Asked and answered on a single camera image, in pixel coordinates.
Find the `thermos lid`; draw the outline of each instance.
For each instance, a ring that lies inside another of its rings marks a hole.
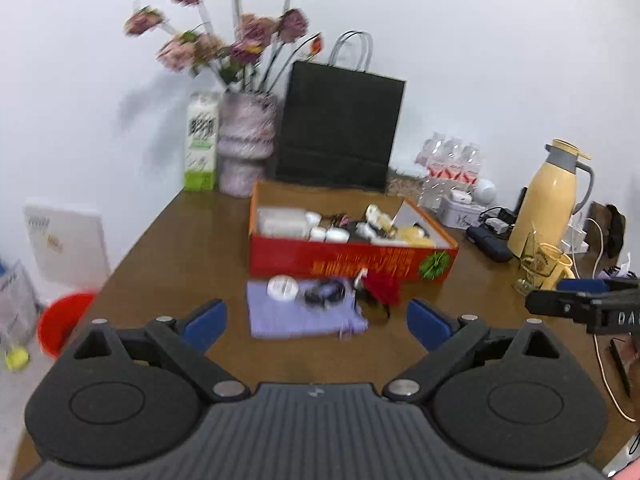
[[[565,140],[560,140],[560,139],[554,139],[553,142],[551,143],[552,146],[559,148],[560,150],[563,150],[565,152],[569,152],[572,155],[575,156],[581,156],[582,158],[586,158],[587,160],[591,160],[591,155],[587,155],[585,153],[582,153],[577,146],[574,146],[572,144],[569,144],[568,142],[566,142]]]

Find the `charger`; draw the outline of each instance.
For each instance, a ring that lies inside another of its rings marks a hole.
[[[578,227],[581,219],[582,213],[576,213],[569,220],[560,247],[565,253],[582,254],[589,250],[589,245],[584,241],[587,233]]]

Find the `pack of water bottles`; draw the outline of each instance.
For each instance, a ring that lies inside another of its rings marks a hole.
[[[467,192],[473,189],[482,168],[482,155],[479,146],[472,142],[464,144],[457,137],[447,139],[434,132],[424,143],[415,163],[427,171],[418,204],[437,212],[442,197],[452,189]]]

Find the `flower vase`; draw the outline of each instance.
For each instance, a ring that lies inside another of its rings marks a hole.
[[[238,198],[254,192],[273,153],[278,100],[270,94],[225,93],[220,108],[218,182]]]

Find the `yellow thermos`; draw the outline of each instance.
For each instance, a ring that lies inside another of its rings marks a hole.
[[[578,161],[579,156],[591,160],[590,156],[581,153],[572,144],[558,139],[554,139],[551,145],[547,144],[545,149],[549,156],[529,184],[507,243],[511,252],[518,258],[522,255],[532,224],[536,228],[538,242],[558,247],[569,218],[587,202],[593,189],[593,170]],[[577,205],[576,168],[586,171],[590,176],[587,194]]]

